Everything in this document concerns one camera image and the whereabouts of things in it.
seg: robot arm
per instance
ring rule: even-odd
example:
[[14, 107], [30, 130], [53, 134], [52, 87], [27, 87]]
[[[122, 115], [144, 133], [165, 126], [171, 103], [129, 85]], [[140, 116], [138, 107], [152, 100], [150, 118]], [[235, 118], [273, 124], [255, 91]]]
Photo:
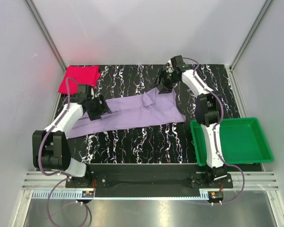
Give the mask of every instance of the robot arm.
[[67, 137], [75, 122], [87, 113], [95, 120], [105, 112], [110, 112], [102, 95], [97, 96], [92, 86], [78, 85], [78, 92], [71, 96], [56, 119], [43, 131], [33, 134], [33, 163], [39, 168], [39, 149], [46, 133], [41, 152], [42, 167], [46, 170], [64, 171], [74, 177], [85, 177], [87, 165], [71, 158]]
[[172, 91], [173, 83], [182, 81], [188, 85], [196, 96], [195, 102], [195, 118], [201, 125], [204, 133], [207, 160], [206, 160], [206, 176], [210, 182], [225, 178], [227, 176], [226, 166], [219, 158], [214, 141], [214, 133], [216, 133], [216, 143], [219, 155], [223, 158], [220, 143], [220, 126], [215, 124], [220, 119], [220, 106], [215, 97], [210, 93], [214, 92], [209, 88], [198, 76], [192, 66], [184, 63], [182, 56], [176, 56], [168, 61], [163, 70], [159, 71], [156, 79], [156, 86], [160, 83], [164, 88], [160, 93], [168, 93]]

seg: gray floor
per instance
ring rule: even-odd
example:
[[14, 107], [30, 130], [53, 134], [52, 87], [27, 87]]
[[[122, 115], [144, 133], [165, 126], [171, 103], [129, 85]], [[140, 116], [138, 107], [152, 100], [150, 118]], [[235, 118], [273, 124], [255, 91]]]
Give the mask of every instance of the gray floor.
[[[225, 196], [226, 201], [234, 196], [234, 192], [225, 192]], [[51, 213], [69, 202], [51, 200]], [[94, 200], [88, 206], [92, 212], [90, 226], [93, 227], [276, 227], [265, 192], [245, 191], [234, 203], [214, 207], [189, 201], [100, 200]], [[85, 209], [74, 204], [55, 214], [53, 219], [59, 226], [77, 227], [84, 217]], [[52, 226], [46, 215], [46, 200], [31, 201], [24, 226]]]

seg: cable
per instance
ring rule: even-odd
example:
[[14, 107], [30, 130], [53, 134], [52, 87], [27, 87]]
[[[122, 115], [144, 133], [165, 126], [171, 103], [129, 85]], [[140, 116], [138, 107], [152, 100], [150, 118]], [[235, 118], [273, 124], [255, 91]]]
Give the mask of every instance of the cable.
[[[197, 66], [194, 68], [194, 71], [193, 71], [193, 75], [195, 76], [195, 72], [197, 70], [197, 68], [199, 67], [199, 63], [192, 59], [192, 58], [183, 58], [183, 59], [188, 59], [188, 60], [191, 60], [191, 61], [194, 61]], [[195, 77], [196, 81], [198, 81], [198, 83], [200, 84], [200, 86], [202, 88], [204, 88], [203, 84], [201, 83], [201, 81], [198, 79], [198, 77]], [[240, 190], [240, 192], [238, 193], [238, 195], [236, 195], [235, 198], [229, 200], [229, 201], [226, 201], [224, 202], [223, 204], [228, 204], [228, 203], [231, 203], [231, 202], [234, 202], [236, 201], [242, 194], [243, 190], [244, 190], [244, 187], [245, 187], [245, 176], [244, 176], [244, 173], [242, 171], [242, 169], [236, 165], [231, 165], [231, 164], [228, 164], [225, 162], [225, 160], [222, 158], [222, 156], [220, 155], [219, 153], [219, 149], [218, 149], [218, 144], [217, 144], [217, 138], [216, 138], [216, 132], [215, 132], [215, 129], [216, 127], [222, 122], [223, 118], [224, 118], [224, 109], [223, 109], [223, 104], [221, 102], [221, 100], [219, 99], [219, 97], [212, 91], [208, 90], [208, 89], [205, 89], [207, 92], [209, 92], [212, 96], [214, 96], [216, 98], [216, 100], [218, 101], [219, 105], [220, 105], [220, 109], [221, 109], [221, 117], [219, 119], [219, 121], [214, 125], [213, 127], [213, 139], [214, 139], [214, 146], [216, 148], [216, 154], [218, 155], [219, 159], [221, 159], [221, 161], [223, 162], [223, 164], [225, 164], [226, 166], [229, 166], [229, 167], [235, 167], [236, 169], [238, 169], [240, 171], [240, 173], [242, 174], [242, 179], [243, 179], [243, 183], [242, 183], [242, 188]]]
[[[56, 125], [61, 121], [61, 119], [66, 115], [66, 113], [68, 112], [69, 108], [70, 108], [70, 105], [71, 105], [71, 93], [70, 93], [70, 86], [69, 86], [69, 83], [68, 83], [68, 80], [71, 79], [73, 82], [75, 82], [76, 84], [77, 81], [73, 78], [66, 78], [65, 82], [66, 82], [66, 89], [67, 89], [67, 106], [66, 106], [66, 109], [64, 110], [64, 112], [61, 114], [61, 116], [56, 120], [55, 124], [46, 132], [46, 134], [44, 135], [42, 141], [41, 141], [41, 144], [40, 144], [40, 147], [39, 147], [39, 152], [38, 152], [38, 165], [39, 165], [39, 169], [41, 171], [41, 173], [43, 173], [45, 176], [52, 176], [54, 174], [63, 174], [66, 176], [65, 179], [61, 180], [58, 184], [56, 184], [53, 189], [51, 190], [51, 192], [49, 193], [49, 196], [47, 198], [47, 204], [46, 204], [46, 212], [47, 212], [47, 216], [50, 220], [50, 222], [55, 226], [55, 227], [59, 227], [52, 219], [52, 216], [49, 212], [49, 200], [52, 196], [52, 193], [54, 192], [54, 190], [58, 187], [58, 185], [60, 185], [61, 183], [63, 183], [64, 181], [67, 181], [68, 179], [71, 179], [71, 175], [66, 173], [66, 172], [61, 172], [61, 171], [55, 171], [53, 173], [47, 173], [45, 172], [45, 170], [43, 169], [42, 167], [42, 162], [41, 162], [41, 156], [42, 156], [42, 149], [44, 147], [44, 144], [45, 144], [45, 141], [47, 139], [47, 137], [49, 136], [49, 134], [52, 132], [52, 130], [56, 127]], [[82, 227], [86, 220], [87, 220], [87, 217], [88, 217], [88, 213], [90, 213], [90, 218], [91, 218], [91, 211], [89, 209], [89, 207], [85, 204], [85, 203], [81, 203], [84, 205], [85, 207], [85, 210], [86, 210], [86, 216], [84, 218], [84, 221], [79, 225], [79, 227]]]

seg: white wall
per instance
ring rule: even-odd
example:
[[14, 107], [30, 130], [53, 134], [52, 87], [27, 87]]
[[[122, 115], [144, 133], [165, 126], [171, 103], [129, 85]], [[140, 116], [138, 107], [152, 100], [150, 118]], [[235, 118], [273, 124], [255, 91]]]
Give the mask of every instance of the white wall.
[[13, 218], [32, 134], [48, 123], [62, 70], [23, 0], [0, 0], [0, 227]]
[[235, 69], [249, 116], [260, 120], [284, 201], [284, 0], [273, 3]]
[[231, 64], [265, 0], [34, 0], [66, 64]]

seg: folded red fabric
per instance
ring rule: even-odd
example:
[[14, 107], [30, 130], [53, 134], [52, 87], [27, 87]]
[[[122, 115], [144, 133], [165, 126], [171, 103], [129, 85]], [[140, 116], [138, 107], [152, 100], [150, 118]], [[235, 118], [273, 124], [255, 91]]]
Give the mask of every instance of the folded red fabric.
[[[63, 81], [59, 87], [59, 93], [67, 94], [66, 78], [71, 77], [77, 81], [78, 84], [87, 84], [96, 88], [97, 81], [100, 78], [99, 66], [69, 66], [66, 70]], [[71, 95], [78, 91], [78, 86], [72, 80], [68, 80]]]

